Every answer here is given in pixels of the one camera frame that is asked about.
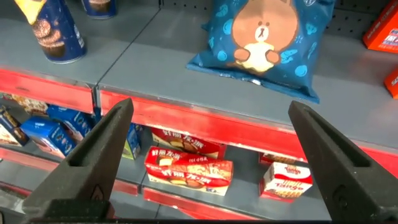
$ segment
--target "brown bear character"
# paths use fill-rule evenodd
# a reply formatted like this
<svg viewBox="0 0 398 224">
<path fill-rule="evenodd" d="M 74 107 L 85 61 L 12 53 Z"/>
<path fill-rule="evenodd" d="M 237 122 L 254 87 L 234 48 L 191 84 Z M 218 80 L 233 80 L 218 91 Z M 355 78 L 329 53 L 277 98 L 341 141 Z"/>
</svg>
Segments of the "brown bear character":
<svg viewBox="0 0 398 224">
<path fill-rule="evenodd" d="M 293 0 L 248 0 L 232 26 L 234 66 L 262 75 L 280 62 L 280 52 L 293 42 L 298 26 Z"/>
</svg>

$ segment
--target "blue cylindrical container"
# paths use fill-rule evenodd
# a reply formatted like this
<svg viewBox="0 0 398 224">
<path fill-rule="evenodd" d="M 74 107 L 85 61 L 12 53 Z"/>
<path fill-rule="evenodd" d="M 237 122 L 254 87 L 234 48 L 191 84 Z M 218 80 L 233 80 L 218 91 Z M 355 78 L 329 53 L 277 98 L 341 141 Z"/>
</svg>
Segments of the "blue cylindrical container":
<svg viewBox="0 0 398 224">
<path fill-rule="evenodd" d="M 107 19 L 116 15 L 116 0 L 81 0 L 88 16 Z"/>
<path fill-rule="evenodd" d="M 86 54 L 86 47 L 65 0 L 15 0 L 32 25 L 45 56 L 69 63 Z"/>
</svg>

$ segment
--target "red box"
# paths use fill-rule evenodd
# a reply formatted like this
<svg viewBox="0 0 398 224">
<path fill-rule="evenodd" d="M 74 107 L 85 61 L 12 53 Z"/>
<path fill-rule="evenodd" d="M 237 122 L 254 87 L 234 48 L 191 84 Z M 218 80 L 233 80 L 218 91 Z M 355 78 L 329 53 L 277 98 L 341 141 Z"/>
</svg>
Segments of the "red box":
<svg viewBox="0 0 398 224">
<path fill-rule="evenodd" d="M 392 0 L 363 36 L 371 50 L 398 53 L 398 0 Z"/>
<path fill-rule="evenodd" d="M 384 79 L 384 85 L 388 89 L 388 91 L 391 93 L 391 96 L 395 99 L 398 100 L 398 68 L 395 69 L 393 72 L 391 72 L 385 79 Z"/>
<path fill-rule="evenodd" d="M 184 152 L 201 154 L 214 159 L 223 159 L 226 145 L 215 142 L 204 141 L 186 134 L 180 134 L 173 131 L 151 128 L 155 142 L 159 142 L 173 149 Z"/>
<path fill-rule="evenodd" d="M 309 168 L 274 162 L 259 183 L 260 197 L 291 203 L 312 184 Z"/>
<path fill-rule="evenodd" d="M 152 146 L 145 159 L 150 181 L 225 195 L 233 163 Z"/>
</svg>

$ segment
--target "snack bag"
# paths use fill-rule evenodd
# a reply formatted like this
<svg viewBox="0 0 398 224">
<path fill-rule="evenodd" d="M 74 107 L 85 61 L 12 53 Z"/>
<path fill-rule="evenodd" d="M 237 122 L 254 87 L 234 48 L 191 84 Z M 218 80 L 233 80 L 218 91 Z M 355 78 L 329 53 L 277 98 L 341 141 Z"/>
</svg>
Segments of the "snack bag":
<svg viewBox="0 0 398 224">
<path fill-rule="evenodd" d="M 319 102 L 312 75 L 335 0 L 214 0 L 208 48 L 188 69 Z"/>
</svg>

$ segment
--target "pegboard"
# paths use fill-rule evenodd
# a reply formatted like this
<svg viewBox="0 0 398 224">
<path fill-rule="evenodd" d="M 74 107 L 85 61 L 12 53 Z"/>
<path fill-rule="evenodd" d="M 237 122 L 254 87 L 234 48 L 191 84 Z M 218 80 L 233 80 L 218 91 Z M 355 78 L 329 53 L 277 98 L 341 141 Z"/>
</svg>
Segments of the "pegboard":
<svg viewBox="0 0 398 224">
<path fill-rule="evenodd" d="M 333 18 L 326 27 L 325 33 L 361 38 L 388 2 L 389 0 L 336 0 Z M 205 14 L 210 17 L 212 5 L 213 0 L 163 0 L 162 7 Z"/>
<path fill-rule="evenodd" d="M 380 14 L 390 0 L 337 0 L 336 9 L 369 14 Z"/>
</svg>

